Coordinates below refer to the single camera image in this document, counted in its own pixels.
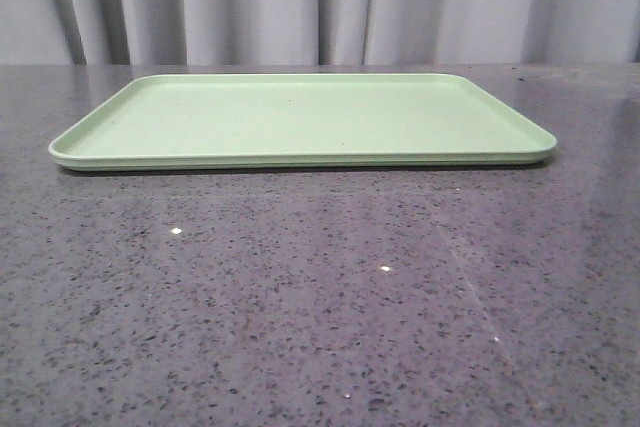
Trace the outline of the light green rectangular tray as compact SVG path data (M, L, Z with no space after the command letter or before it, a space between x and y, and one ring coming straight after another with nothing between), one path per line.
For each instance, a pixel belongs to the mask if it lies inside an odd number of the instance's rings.
M76 171L138 171L528 165L556 144L452 74L175 74L130 82L49 151Z

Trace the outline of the grey pleated curtain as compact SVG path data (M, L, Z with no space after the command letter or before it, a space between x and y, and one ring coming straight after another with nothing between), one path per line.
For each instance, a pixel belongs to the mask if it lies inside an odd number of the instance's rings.
M5 64L635 62L639 0L1 0Z

